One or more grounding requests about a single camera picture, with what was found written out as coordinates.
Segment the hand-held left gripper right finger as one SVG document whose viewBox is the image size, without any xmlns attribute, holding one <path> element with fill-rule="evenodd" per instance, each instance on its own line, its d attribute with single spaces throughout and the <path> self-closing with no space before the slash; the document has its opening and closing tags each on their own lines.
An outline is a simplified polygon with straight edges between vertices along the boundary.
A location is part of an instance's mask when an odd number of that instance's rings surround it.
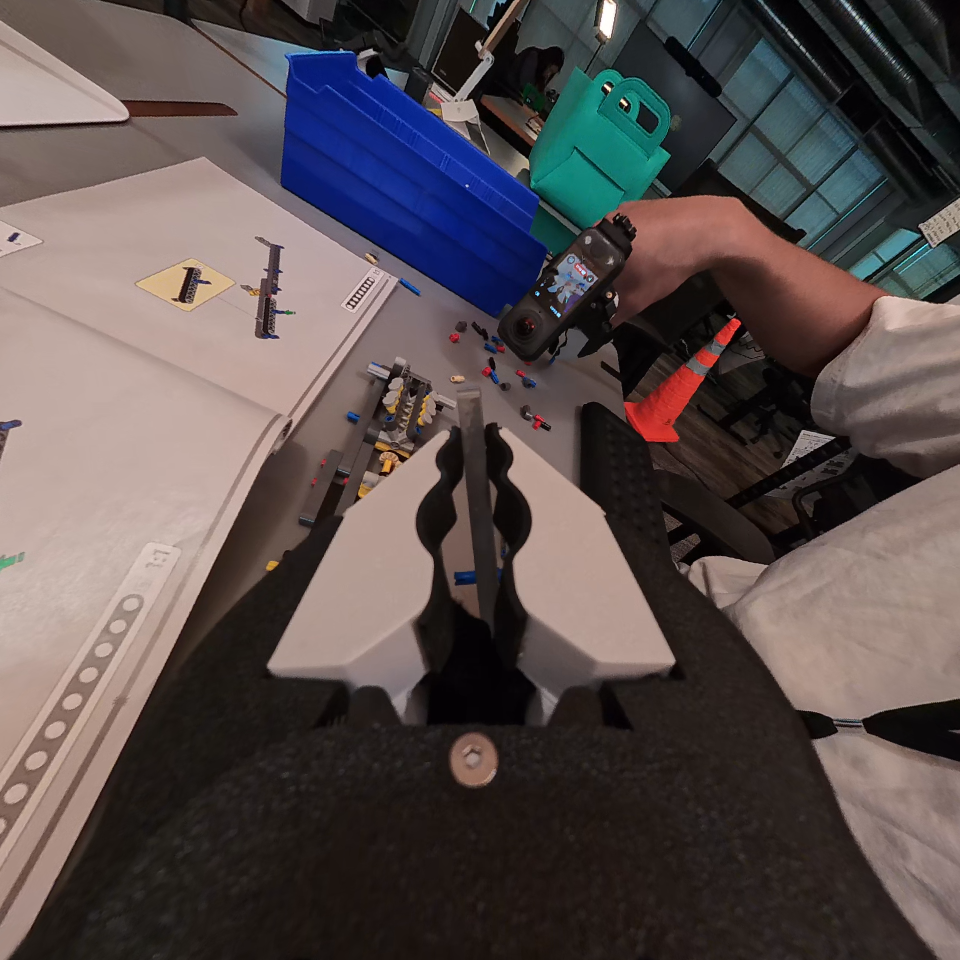
<svg viewBox="0 0 960 960">
<path fill-rule="evenodd" d="M 605 511 L 507 428 L 485 429 L 503 543 L 494 640 L 545 724 L 567 690 L 665 676 L 676 658 Z"/>
</svg>

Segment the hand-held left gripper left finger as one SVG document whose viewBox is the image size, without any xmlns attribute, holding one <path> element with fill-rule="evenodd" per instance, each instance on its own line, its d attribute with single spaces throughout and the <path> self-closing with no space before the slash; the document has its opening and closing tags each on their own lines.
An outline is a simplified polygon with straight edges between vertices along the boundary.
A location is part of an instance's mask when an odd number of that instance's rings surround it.
<svg viewBox="0 0 960 960">
<path fill-rule="evenodd" d="M 457 522 L 462 434 L 442 429 L 335 518 L 311 581 L 268 661 L 273 678 L 383 693 L 406 724 L 438 708 L 434 685 L 476 630 L 450 591 L 443 541 Z"/>
</svg>

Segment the long dark grey lego beam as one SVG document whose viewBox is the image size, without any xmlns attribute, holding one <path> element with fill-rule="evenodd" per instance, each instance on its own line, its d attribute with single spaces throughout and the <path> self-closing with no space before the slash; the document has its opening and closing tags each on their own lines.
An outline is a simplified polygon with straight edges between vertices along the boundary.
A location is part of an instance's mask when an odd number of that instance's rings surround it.
<svg viewBox="0 0 960 960">
<path fill-rule="evenodd" d="M 499 567 L 479 387 L 465 385 L 458 391 L 458 414 L 479 616 L 493 633 L 496 628 Z"/>
</svg>

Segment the person's right forearm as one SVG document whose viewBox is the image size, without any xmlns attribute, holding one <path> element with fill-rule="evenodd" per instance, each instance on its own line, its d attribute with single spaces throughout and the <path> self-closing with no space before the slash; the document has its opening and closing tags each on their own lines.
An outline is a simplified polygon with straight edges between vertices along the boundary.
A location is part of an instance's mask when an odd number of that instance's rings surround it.
<svg viewBox="0 0 960 960">
<path fill-rule="evenodd" d="M 762 351 L 809 378 L 857 339 L 885 295 L 786 242 L 748 212 L 724 224 L 707 264 Z"/>
</svg>

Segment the scattered small lego pieces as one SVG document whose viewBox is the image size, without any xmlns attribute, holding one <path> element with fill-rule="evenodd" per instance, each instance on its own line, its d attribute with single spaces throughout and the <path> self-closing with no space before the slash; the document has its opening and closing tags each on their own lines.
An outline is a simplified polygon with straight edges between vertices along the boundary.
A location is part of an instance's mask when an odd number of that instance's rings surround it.
<svg viewBox="0 0 960 960">
<path fill-rule="evenodd" d="M 399 284 L 405 289 L 409 290 L 416 296 L 420 296 L 421 292 L 419 289 L 414 287 L 409 281 L 401 277 L 398 279 Z M 510 335 L 515 335 L 519 339 L 519 347 L 508 347 L 506 343 L 506 333 L 498 334 L 497 336 L 490 335 L 487 340 L 485 340 L 483 346 L 487 352 L 492 352 L 486 362 L 486 366 L 480 370 L 482 378 L 485 378 L 493 386 L 496 386 L 501 391 L 507 391 L 510 387 L 510 384 L 503 380 L 500 373 L 498 373 L 496 367 L 496 361 L 494 360 L 495 354 L 503 354 L 505 351 L 509 350 L 521 350 L 526 351 L 527 349 L 532 349 L 534 346 L 534 334 L 544 332 L 546 328 L 544 324 L 537 320 L 533 314 L 522 314 L 517 311 L 509 313 L 506 317 L 507 323 L 507 333 Z M 450 334 L 450 342 L 460 342 L 462 339 L 461 335 L 463 330 L 466 329 L 464 323 L 460 323 L 457 328 Z M 533 389 L 536 387 L 536 382 L 530 374 L 528 374 L 524 368 L 521 368 L 517 374 L 520 377 L 524 388 Z M 398 374 L 397 376 L 391 376 L 388 378 L 389 382 L 386 384 L 387 391 L 384 393 L 382 398 L 382 406 L 386 414 L 384 420 L 385 428 L 394 429 L 394 427 L 399 428 L 403 427 L 404 431 L 409 432 L 407 428 L 417 436 L 423 432 L 423 428 L 429 426 L 436 419 L 438 412 L 443 409 L 452 410 L 455 406 L 455 403 L 452 399 L 443 400 L 441 395 L 437 390 L 431 389 L 427 390 L 424 398 L 420 401 L 414 403 L 413 413 L 404 413 L 406 407 L 403 406 L 407 401 L 414 402 L 415 400 L 415 391 L 414 388 L 404 387 L 402 383 L 402 377 Z M 466 389 L 467 387 L 475 386 L 473 383 L 468 383 L 467 379 L 461 374 L 455 374 L 451 376 L 451 386 L 457 387 L 458 389 Z M 400 411 L 402 416 L 398 414 L 398 410 L 403 407 Z M 532 408 L 527 405 L 522 407 L 521 416 L 524 420 L 529 422 L 532 425 L 534 430 L 541 430 L 549 432 L 552 430 L 551 424 L 540 414 L 534 412 Z"/>
</svg>

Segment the partly built lego chassis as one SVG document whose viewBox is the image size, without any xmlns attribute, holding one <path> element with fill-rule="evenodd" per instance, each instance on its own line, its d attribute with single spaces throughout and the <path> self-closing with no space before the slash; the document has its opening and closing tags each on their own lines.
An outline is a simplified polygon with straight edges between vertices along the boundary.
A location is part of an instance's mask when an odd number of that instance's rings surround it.
<svg viewBox="0 0 960 960">
<path fill-rule="evenodd" d="M 345 415 L 350 428 L 344 442 L 316 465 L 296 518 L 301 527 L 341 517 L 396 474 L 433 437 L 442 415 L 457 409 L 451 392 L 438 390 L 401 356 L 390 365 L 369 363 L 366 374 L 362 404 Z"/>
</svg>

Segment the person's right hand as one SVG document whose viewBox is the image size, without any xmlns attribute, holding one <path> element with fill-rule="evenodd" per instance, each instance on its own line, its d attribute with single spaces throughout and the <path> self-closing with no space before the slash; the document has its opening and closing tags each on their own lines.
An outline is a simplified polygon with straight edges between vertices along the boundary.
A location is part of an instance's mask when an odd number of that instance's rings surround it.
<svg viewBox="0 0 960 960">
<path fill-rule="evenodd" d="M 695 275 L 740 257 L 762 222 L 737 198 L 693 196 L 621 204 L 635 228 L 615 289 L 619 326 Z"/>
</svg>

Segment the black dimpled mat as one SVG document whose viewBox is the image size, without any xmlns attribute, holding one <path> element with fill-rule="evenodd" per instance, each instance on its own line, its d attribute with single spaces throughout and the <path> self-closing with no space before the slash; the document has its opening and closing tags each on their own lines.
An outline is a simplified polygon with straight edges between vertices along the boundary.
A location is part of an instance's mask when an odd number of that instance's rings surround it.
<svg viewBox="0 0 960 960">
<path fill-rule="evenodd" d="M 620 416 L 591 401 L 579 414 L 579 487 L 604 512 L 615 534 L 652 550 L 675 570 L 648 444 Z"/>
</svg>

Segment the teal felt bag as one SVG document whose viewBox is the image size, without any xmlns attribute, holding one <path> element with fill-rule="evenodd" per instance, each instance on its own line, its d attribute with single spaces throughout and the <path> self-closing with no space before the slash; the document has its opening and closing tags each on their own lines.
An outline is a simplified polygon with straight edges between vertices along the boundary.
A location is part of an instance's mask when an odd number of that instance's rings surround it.
<svg viewBox="0 0 960 960">
<path fill-rule="evenodd" d="M 553 210 L 536 211 L 531 233 L 549 255 L 642 198 L 670 160 L 664 143 L 671 119 L 667 102 L 642 78 L 573 70 L 529 157 L 530 188 Z"/>
</svg>

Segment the orange traffic cone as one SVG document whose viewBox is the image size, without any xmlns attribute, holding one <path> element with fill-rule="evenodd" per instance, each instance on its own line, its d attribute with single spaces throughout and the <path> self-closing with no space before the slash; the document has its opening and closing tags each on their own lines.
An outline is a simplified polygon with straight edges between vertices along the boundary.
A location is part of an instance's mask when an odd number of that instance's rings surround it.
<svg viewBox="0 0 960 960">
<path fill-rule="evenodd" d="M 675 443 L 676 421 L 741 327 L 732 317 L 716 336 L 641 401 L 625 401 L 626 421 L 649 443 Z"/>
</svg>

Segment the blue plastic bin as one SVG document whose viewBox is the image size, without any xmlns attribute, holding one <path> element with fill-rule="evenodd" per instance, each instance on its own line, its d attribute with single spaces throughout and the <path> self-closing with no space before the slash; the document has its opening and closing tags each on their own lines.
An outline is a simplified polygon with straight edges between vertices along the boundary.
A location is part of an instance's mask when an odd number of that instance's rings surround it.
<svg viewBox="0 0 960 960">
<path fill-rule="evenodd" d="M 287 55 L 280 183 L 491 316 L 534 286 L 538 197 L 348 51 Z"/>
</svg>

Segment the white desk stand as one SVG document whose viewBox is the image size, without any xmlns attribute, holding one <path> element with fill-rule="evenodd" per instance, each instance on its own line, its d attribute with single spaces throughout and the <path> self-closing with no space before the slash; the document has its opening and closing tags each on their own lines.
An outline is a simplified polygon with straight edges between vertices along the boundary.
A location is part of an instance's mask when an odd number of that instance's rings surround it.
<svg viewBox="0 0 960 960">
<path fill-rule="evenodd" d="M 446 126 L 469 141 L 477 150 L 488 156 L 489 146 L 473 96 L 474 91 L 493 67 L 495 57 L 486 43 L 477 43 L 476 50 L 479 59 L 478 65 L 469 74 L 453 98 L 441 102 L 440 119 Z"/>
</svg>

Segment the open instruction booklet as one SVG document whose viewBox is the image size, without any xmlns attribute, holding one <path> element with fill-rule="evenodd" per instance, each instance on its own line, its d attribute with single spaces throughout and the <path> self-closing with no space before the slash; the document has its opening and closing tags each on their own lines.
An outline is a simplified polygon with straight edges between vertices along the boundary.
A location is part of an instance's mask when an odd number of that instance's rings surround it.
<svg viewBox="0 0 960 960">
<path fill-rule="evenodd" d="M 2 210 L 2 958 L 251 486 L 398 281 L 208 159 Z"/>
</svg>

